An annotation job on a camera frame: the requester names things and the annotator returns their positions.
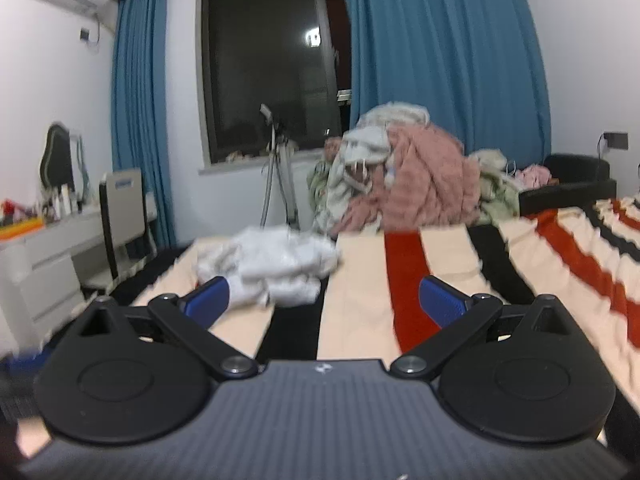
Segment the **white black chair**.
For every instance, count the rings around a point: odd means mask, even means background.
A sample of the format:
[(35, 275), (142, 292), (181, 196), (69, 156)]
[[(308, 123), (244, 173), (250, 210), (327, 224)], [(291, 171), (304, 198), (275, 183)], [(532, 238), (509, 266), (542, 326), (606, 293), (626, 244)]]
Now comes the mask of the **white black chair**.
[(140, 168), (106, 174), (99, 185), (99, 204), (106, 266), (81, 283), (91, 295), (112, 292), (157, 254)]

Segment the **white dressing table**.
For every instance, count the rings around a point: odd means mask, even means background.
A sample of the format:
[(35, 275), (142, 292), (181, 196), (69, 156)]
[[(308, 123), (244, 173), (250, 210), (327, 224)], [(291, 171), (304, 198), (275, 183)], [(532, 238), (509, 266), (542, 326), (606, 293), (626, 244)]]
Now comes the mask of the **white dressing table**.
[(107, 267), (99, 209), (1, 244), (1, 354), (40, 349), (85, 307), (81, 287)]

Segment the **pile of light clothes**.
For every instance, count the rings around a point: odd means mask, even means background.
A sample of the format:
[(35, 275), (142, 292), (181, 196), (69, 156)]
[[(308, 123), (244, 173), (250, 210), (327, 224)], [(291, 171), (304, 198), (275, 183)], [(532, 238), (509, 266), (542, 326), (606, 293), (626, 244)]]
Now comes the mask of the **pile of light clothes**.
[[(322, 159), (307, 178), (315, 231), (331, 235), (344, 214), (347, 202), (367, 192), (364, 174), (369, 164), (382, 162), (390, 168), (390, 141), (386, 128), (391, 124), (429, 125), (426, 108), (401, 102), (379, 105), (362, 115), (356, 126), (339, 138), (329, 138)], [(506, 160), (496, 150), (481, 150), (466, 157), (480, 165), (480, 218), (475, 223), (495, 223), (520, 214), (521, 185), (506, 173)]]

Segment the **orange tray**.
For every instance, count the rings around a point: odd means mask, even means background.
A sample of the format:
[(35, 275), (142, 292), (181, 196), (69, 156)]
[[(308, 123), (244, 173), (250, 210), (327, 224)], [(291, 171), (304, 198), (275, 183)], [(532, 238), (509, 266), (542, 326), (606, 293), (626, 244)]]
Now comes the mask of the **orange tray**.
[(46, 226), (43, 218), (31, 218), (21, 222), (13, 223), (10, 226), (0, 228), (0, 240), (13, 240), (15, 237), (25, 235), (30, 232), (39, 231)]

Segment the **dark window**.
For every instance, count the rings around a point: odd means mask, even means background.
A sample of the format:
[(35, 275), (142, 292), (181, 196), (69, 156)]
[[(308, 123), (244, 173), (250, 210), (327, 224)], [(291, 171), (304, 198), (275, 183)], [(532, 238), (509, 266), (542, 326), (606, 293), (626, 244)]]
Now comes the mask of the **dark window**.
[(315, 150), (348, 129), (345, 0), (201, 0), (200, 24), (211, 162), (265, 155), (273, 131)]

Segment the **wall power socket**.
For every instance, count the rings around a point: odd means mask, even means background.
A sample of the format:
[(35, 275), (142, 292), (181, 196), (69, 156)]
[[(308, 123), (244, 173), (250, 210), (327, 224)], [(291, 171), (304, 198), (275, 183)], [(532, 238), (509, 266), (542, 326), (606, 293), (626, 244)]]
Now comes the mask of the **wall power socket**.
[(619, 131), (605, 131), (603, 139), (608, 150), (627, 151), (629, 148), (628, 133)]

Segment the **white t-shirt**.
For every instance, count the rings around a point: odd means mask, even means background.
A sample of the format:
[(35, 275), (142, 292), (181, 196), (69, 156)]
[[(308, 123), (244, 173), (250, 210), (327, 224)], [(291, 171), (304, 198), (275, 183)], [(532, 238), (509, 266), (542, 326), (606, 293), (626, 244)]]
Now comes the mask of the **white t-shirt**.
[(200, 283), (224, 278), (229, 307), (312, 304), (321, 281), (334, 272), (341, 252), (329, 237), (288, 226), (247, 228), (216, 246), (198, 251), (194, 272)]

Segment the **pink fluffy blanket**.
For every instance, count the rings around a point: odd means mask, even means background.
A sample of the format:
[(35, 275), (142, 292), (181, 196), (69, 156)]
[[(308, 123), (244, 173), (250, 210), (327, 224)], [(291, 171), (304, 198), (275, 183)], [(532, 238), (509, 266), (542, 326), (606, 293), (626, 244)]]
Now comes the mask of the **pink fluffy blanket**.
[(480, 218), (480, 165), (458, 139), (433, 124), (391, 124), (390, 168), (369, 164), (367, 192), (347, 202), (331, 235), (372, 228), (413, 231), (469, 226)]

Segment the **right blue curtain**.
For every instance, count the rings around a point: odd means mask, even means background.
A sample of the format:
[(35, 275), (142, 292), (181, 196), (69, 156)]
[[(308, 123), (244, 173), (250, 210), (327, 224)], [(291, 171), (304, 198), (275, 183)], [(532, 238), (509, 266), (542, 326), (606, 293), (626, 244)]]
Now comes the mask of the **right blue curtain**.
[(527, 0), (345, 0), (350, 119), (388, 102), (425, 107), (474, 152), (520, 167), (551, 151), (544, 62)]

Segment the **striped fleece blanket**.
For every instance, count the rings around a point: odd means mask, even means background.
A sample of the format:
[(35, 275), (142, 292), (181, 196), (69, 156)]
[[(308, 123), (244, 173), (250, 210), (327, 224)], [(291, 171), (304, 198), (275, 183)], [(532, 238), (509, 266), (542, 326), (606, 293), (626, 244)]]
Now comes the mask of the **striped fleece blanket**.
[(233, 308), (214, 333), (259, 362), (393, 361), (435, 333), (420, 309), (422, 278), (509, 304), (557, 296), (617, 384), (608, 446), (639, 458), (639, 201), (600, 202), (501, 222), (420, 232), (342, 235), (342, 261), (296, 307)]

